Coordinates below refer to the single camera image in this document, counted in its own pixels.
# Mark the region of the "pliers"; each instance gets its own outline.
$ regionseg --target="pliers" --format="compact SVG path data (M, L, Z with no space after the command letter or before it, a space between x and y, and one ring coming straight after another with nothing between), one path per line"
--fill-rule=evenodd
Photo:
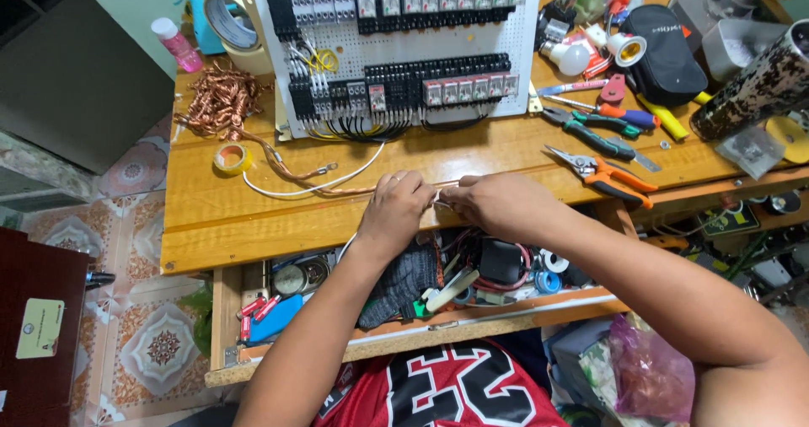
M573 167L573 171L584 179L585 184L590 185L597 191L614 198L622 199L630 204L643 206L647 209L652 208L651 199L623 185L613 183L611 176L614 175L627 185L644 193L656 191L658 189L656 185L644 182L640 177L632 174L631 171L617 164L604 161L600 156L571 155L559 149L552 148L548 144L545 144L545 147L555 153L559 158L566 161Z
M621 134L633 134L637 132L634 136L637 138L638 134L640 134L640 130L620 119L605 118L579 111L565 111L551 106L545 106L542 114L552 122L560 124L562 130L566 133L571 133L581 140L581 142L584 142L596 152L601 153L601 155L615 157L623 161L632 161L635 159L635 151L632 149L617 146L585 126L601 126Z

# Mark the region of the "orange handled snips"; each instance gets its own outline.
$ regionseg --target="orange handled snips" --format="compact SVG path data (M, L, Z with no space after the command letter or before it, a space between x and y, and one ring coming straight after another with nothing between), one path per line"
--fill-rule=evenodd
M600 156L571 155L559 149L552 148L547 144L545 147L570 164L576 174L579 174L584 180L584 183L597 191L614 198L622 199L630 204L643 206L647 209L652 208L651 199L644 194L637 193L624 185L612 182L612 178L615 177L622 181L622 183L644 193L650 193L658 189L656 185L643 181L628 169L605 161Z

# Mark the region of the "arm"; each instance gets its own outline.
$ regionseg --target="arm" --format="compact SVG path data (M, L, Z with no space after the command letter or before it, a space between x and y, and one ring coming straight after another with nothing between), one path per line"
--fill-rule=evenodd
M309 425L332 389L371 288L418 232L434 196L415 171L379 179L354 242L258 365L234 427Z
M721 277L612 231L519 174L464 177L441 197L491 235L568 258L691 359L703 370L695 422L798 425L809 415L799 402L809 357L777 318Z

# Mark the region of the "jersey number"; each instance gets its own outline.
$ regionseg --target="jersey number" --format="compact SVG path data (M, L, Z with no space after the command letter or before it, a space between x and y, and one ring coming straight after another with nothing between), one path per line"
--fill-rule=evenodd
M502 350L475 340L451 348L397 354L388 366L388 425L427 425L433 421L459 422L468 407L487 425L522 427L536 414L528 390L522 386L495 389L514 374L511 358ZM437 388L431 364L450 360L471 363L455 381Z

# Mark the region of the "wooden workbench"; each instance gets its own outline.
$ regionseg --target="wooden workbench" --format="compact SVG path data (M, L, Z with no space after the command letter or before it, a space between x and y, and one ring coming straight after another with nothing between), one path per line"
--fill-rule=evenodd
M666 4L668 0L646 2ZM175 111L187 110L188 103L193 98L193 92L187 89L187 85L197 77L198 74L178 73ZM272 76L260 80L271 83ZM538 57L535 57L533 63L531 81L537 89L573 82L571 78L559 75L555 65ZM567 93L565 97L594 103L598 94L597 90L577 91ZM265 112L247 118L244 125L249 132L272 140L275 133L273 94L266 93L260 102L265 107ZM673 109L672 112L689 129L688 118L698 106L689 103ZM641 109L629 92L623 107ZM615 135L612 132L595 131L604 136ZM222 349L233 344L234 334L238 334L238 322L233 315L240 302L241 271L237 265L304 250L338 246L346 242L357 228L369 195L327 198L321 194L306 194L292 199L269 198L251 190L240 176L224 177L216 171L212 160L216 148L221 144L218 139L202 139L182 128L178 129L176 123L172 127L172 136L161 270L170 275L216 269L214 355L211 359L211 370L216 371L206 376L206 382L209 386L217 386L244 381L252 374L255 365L221 370ZM669 142L671 148L662 149L661 141ZM563 133L558 126L527 114L486 119L477 126L460 132L435 133L418 127L399 140L387 143L375 163L341 187L375 185L382 174L399 169L417 169L427 182L439 188L457 183L466 174L520 172L546 185L559 200L567 204L603 199L592 189L584 187L581 179L567 166L543 152L544 144L568 153L592 153L592 150L573 136ZM805 184L809 178L809 169L783 165L779 168L785 171L768 174L758 183L747 178L743 185L736 185L734 181L745 177L745 174L715 153L713 144L702 142L693 135L683 143L675 143L662 129L653 134L643 134L637 141L630 141L629 144L662 167L661 171L650 173L639 164L632 163L630 166L633 172L647 182L660 186L662 191L653 194L652 199L658 204L667 204L669 207L664 207L663 210L669 214L715 206L719 204L721 196L728 194L738 199L787 191ZM251 182L268 191L301 190L300 186L279 178L269 168L256 143L247 142L246 145L256 160L255 166L248 171ZM276 147L290 170L295 173L308 172L316 167L338 162L339 169L316 177L320 182L354 171L366 163L378 148L376 144L315 140L295 140L277 144ZM691 185L696 185L697 190L691 191ZM620 202L604 201L597 209L605 223L634 236L630 216ZM651 217L648 213L642 215L644 220ZM441 209L438 212L428 210L421 220L422 228L460 224L458 215L449 211L441 212ZM368 342L363 346L359 343L352 344L346 352L346 360L626 310L621 302L601 287L558 296L562 298L551 296L541 301L523 301L519 306L509 309L503 307L502 311L487 309L487 315L491 318L500 315L497 321L478 325L462 323L460 328L440 330L440 333L423 332L419 336L411 334L406 337L391 337ZM527 313L520 317L514 316L515 311L521 310ZM469 317L463 314L459 316L458 312L449 312L436 315L429 321L411 322L402 327L383 325L383 330L358 330L354 338L381 338L381 335L389 332L422 327L427 330L428 326L434 327L461 319ZM266 347L259 351L253 349L253 353L242 352L239 359L255 358L256 352L258 356L262 356L265 350Z

